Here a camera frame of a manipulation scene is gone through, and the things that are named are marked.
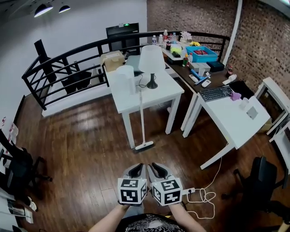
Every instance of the ceiling light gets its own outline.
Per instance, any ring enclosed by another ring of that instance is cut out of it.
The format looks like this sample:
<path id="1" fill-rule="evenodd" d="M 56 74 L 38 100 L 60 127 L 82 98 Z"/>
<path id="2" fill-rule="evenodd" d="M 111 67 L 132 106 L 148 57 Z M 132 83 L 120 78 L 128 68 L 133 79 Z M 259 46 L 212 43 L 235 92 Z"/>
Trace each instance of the ceiling light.
<path id="1" fill-rule="evenodd" d="M 64 5 L 59 9 L 59 13 L 62 13 L 62 12 L 67 11 L 69 9 L 71 9 L 71 8 L 68 5 Z"/>
<path id="2" fill-rule="evenodd" d="M 49 5 L 46 6 L 45 4 L 41 4 L 35 11 L 34 17 L 38 17 L 40 15 L 43 15 L 44 13 L 48 12 L 51 10 L 53 6 Z"/>

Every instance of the blue box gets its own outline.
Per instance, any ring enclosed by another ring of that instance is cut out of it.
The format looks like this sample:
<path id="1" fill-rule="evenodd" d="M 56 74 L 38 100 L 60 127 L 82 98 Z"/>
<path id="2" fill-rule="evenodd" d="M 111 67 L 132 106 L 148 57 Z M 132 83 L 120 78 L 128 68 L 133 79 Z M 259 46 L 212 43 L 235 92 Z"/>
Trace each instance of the blue box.
<path id="1" fill-rule="evenodd" d="M 196 50 L 205 51 L 207 55 L 197 55 L 194 52 Z M 189 47 L 186 47 L 186 51 L 188 55 L 192 53 L 193 60 L 191 62 L 194 62 L 194 63 L 206 63 L 206 62 L 218 60 L 218 54 L 216 54 L 215 52 L 213 52 L 212 50 L 204 46 L 201 46 L 201 47 L 189 46 Z"/>

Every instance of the lamp shade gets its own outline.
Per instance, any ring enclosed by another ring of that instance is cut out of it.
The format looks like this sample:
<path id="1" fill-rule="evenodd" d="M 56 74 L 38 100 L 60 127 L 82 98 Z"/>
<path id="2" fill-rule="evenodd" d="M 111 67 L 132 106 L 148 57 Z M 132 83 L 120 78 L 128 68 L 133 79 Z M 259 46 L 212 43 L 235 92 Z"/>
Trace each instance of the lamp shade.
<path id="1" fill-rule="evenodd" d="M 43 15 L 44 13 L 48 12 L 51 10 L 53 6 L 49 5 L 46 6 L 45 4 L 41 4 L 35 11 L 34 17 L 38 17 L 40 15 Z"/>
<path id="2" fill-rule="evenodd" d="M 71 8 L 68 5 L 64 5 L 59 9 L 59 13 L 62 13 L 62 12 L 67 11 L 69 9 L 71 9 Z"/>
<path id="3" fill-rule="evenodd" d="M 147 45 L 142 48 L 139 69 L 144 73 L 157 73 L 165 70 L 165 62 L 161 47 Z"/>

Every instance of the extension cord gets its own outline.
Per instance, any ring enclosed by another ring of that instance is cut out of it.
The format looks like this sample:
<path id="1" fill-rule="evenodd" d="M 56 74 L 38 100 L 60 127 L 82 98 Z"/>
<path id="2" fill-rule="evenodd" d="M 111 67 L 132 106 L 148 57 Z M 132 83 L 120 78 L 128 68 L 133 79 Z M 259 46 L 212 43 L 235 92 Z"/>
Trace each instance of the extension cord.
<path id="1" fill-rule="evenodd" d="M 221 157 L 221 163 L 219 164 L 218 171 L 217 171 L 216 175 L 214 176 L 213 181 L 207 187 L 205 187 L 205 188 L 190 188 L 190 189 L 184 190 L 184 191 L 187 192 L 187 193 L 184 193 L 184 194 L 186 194 L 188 203 L 207 203 L 208 202 L 208 203 L 210 203 L 210 204 L 213 205 L 213 216 L 212 217 L 199 217 L 198 214 L 195 211 L 187 211 L 188 213 L 195 213 L 196 216 L 198 217 L 198 219 L 213 219 L 214 216 L 215 216 L 215 205 L 214 205 L 214 203 L 211 202 L 211 200 L 213 200 L 216 197 L 216 193 L 215 192 L 209 192 L 209 193 L 207 193 L 206 192 L 206 189 L 209 186 L 211 186 L 212 183 L 214 182 L 216 176 L 218 175 L 219 170 L 221 169 L 221 165 L 222 165 L 222 157 Z M 199 190 L 199 194 L 200 194 L 201 201 L 190 201 L 189 200 L 189 194 L 194 193 L 196 190 Z M 213 197 L 210 198 L 210 199 L 207 199 L 207 195 L 208 194 L 213 194 Z"/>

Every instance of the table lamp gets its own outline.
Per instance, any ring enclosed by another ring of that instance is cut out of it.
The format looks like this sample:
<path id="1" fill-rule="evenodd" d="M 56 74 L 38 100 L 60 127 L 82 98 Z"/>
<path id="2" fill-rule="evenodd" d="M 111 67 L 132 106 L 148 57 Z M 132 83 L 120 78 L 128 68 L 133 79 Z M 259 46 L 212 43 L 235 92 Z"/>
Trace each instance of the table lamp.
<path id="1" fill-rule="evenodd" d="M 165 70 L 165 62 L 161 47 L 157 45 L 147 45 L 142 48 L 139 69 L 144 73 L 150 73 L 151 79 L 147 83 L 149 89 L 158 87 L 155 82 L 155 73 Z"/>

